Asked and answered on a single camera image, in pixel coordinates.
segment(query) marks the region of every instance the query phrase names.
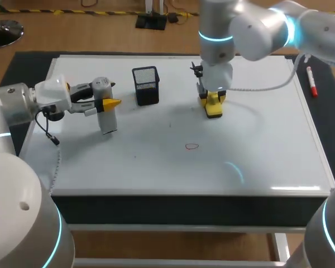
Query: yellow-black tape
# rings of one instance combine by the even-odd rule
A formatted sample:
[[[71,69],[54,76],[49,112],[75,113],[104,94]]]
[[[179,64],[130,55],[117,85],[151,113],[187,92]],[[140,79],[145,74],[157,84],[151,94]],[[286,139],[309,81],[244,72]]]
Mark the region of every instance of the yellow-black tape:
[[[55,15],[63,13],[73,14],[89,14],[89,15],[142,15],[145,12],[135,11],[86,11],[86,10],[70,10],[70,9],[0,9],[0,13],[53,13]],[[198,17],[199,13],[176,13],[182,17]]]

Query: black mat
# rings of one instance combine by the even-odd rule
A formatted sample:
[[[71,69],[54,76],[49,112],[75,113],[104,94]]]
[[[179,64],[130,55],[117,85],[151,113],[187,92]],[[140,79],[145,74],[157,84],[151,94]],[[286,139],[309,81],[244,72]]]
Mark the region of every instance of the black mat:
[[[5,73],[1,86],[45,80],[53,58],[61,54],[81,55],[181,55],[114,52],[18,52]],[[335,78],[331,69],[311,58],[318,87],[312,98],[300,64],[298,78],[335,178]],[[19,153],[28,124],[11,128]],[[53,197],[68,223],[80,224],[191,224],[220,226],[305,227],[324,198],[300,197],[194,197],[194,196],[86,196]]]

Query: black cable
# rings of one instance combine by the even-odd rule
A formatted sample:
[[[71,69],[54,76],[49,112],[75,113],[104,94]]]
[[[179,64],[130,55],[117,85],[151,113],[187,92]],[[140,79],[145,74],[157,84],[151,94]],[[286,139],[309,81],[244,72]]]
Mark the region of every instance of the black cable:
[[[185,24],[186,21],[188,21],[188,19],[189,19],[188,11],[187,11],[185,8],[183,8],[183,7],[175,7],[174,4],[171,2],[171,0],[169,0],[169,3],[170,3],[170,5],[171,5],[174,9],[179,9],[179,10],[182,10],[182,11],[184,11],[184,12],[186,13],[186,20],[183,21],[182,23],[176,23],[177,25]]]
[[[39,121],[37,120],[37,117],[39,116],[39,114],[42,112],[42,114],[44,115],[44,117],[46,118],[46,129],[44,129],[44,127],[39,123]],[[45,132],[46,137],[51,140],[54,145],[58,146],[58,144],[60,144],[60,141],[53,135],[51,135],[51,133],[49,132],[49,118],[48,118],[48,113],[45,112],[43,109],[39,110],[36,114],[35,114],[35,122],[36,124],[40,127],[40,129],[42,129]]]
[[[165,1],[164,1],[164,7],[166,7],[166,13],[164,15],[167,15],[169,14],[169,7],[167,6],[167,4],[165,4]]]
[[[97,4],[98,4],[98,0],[95,0],[94,4],[91,4],[90,6],[86,6],[86,5],[83,4],[83,0],[80,0],[80,6],[81,7],[94,7]]]
[[[4,6],[2,6],[2,5],[0,4],[0,12],[5,12],[5,13],[7,13],[7,12],[9,12],[9,10],[7,10]]]

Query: white cable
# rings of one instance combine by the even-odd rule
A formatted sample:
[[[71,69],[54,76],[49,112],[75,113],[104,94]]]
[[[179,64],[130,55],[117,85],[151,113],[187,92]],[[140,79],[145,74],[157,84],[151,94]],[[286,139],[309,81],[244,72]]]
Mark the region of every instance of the white cable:
[[[54,177],[52,179],[51,187],[50,187],[50,190],[49,190],[49,195],[50,196],[52,195],[52,192],[54,191],[56,180],[57,180],[57,177],[58,177],[58,171],[60,170],[60,167],[61,167],[61,148],[58,145],[57,146],[57,163],[56,163],[56,169],[55,169],[55,174],[54,174]]]
[[[282,88],[286,85],[288,85],[290,83],[290,81],[292,81],[295,73],[296,73],[296,70],[298,69],[298,65],[299,65],[299,62],[300,62],[300,59],[302,59],[302,57],[304,56],[303,53],[300,53],[296,59],[295,59],[295,63],[294,63],[294,67],[293,67],[293,70],[291,71],[291,74],[289,76],[289,78],[282,84],[280,85],[277,85],[275,87],[271,87],[271,88],[230,88],[230,89],[227,89],[227,90],[231,90],[231,91],[244,91],[244,92],[261,92],[261,91],[270,91],[270,90],[274,90],[274,89],[278,89],[278,88]]]

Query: metal table frame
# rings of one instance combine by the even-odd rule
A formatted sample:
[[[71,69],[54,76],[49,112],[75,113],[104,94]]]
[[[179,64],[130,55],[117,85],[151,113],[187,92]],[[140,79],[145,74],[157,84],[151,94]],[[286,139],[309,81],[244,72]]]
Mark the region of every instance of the metal table frame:
[[[145,12],[148,14],[152,12],[152,1],[153,0],[145,0]],[[164,14],[164,0],[159,0],[159,13],[161,15]]]
[[[276,261],[202,261],[155,259],[85,259],[76,258],[74,267],[200,267],[200,268],[269,268],[283,267],[290,257],[286,232],[302,233],[305,228],[160,226],[137,224],[70,224],[72,231],[149,231],[149,232],[249,232],[270,233]]]

